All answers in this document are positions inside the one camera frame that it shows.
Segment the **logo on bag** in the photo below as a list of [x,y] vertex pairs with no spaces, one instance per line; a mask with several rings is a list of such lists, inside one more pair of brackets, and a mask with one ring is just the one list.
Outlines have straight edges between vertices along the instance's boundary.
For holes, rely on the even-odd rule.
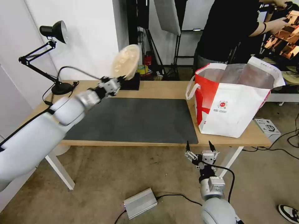
[[220,102],[218,103],[218,108],[219,108],[220,110],[222,110],[222,109],[226,109],[226,107],[227,107],[227,101],[220,101]]

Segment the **bracelet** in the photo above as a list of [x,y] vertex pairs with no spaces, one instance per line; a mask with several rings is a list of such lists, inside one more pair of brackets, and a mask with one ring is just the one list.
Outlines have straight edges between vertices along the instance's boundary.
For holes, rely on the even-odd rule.
[[264,24],[264,29],[263,29],[263,31],[259,34],[259,35],[261,35],[263,32],[265,32],[265,30],[266,30],[266,28],[267,28],[267,25],[266,25],[266,23],[263,23]]

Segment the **lamp base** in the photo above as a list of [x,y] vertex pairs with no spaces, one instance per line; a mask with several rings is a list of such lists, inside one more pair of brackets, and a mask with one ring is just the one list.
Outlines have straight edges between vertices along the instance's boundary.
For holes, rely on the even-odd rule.
[[52,87],[51,91],[54,95],[63,95],[71,92],[73,89],[73,86],[69,83],[55,83],[55,86]]

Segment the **gray desk mat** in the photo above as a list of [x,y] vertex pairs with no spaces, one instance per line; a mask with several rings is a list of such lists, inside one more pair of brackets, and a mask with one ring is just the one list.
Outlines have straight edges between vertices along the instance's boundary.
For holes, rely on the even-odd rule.
[[197,144],[186,100],[103,99],[64,139]]

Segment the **sneaker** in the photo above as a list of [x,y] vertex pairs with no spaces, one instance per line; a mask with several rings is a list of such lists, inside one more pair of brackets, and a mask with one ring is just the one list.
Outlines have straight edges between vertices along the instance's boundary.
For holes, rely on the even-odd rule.
[[298,210],[286,205],[278,205],[277,210],[289,222],[299,224]]

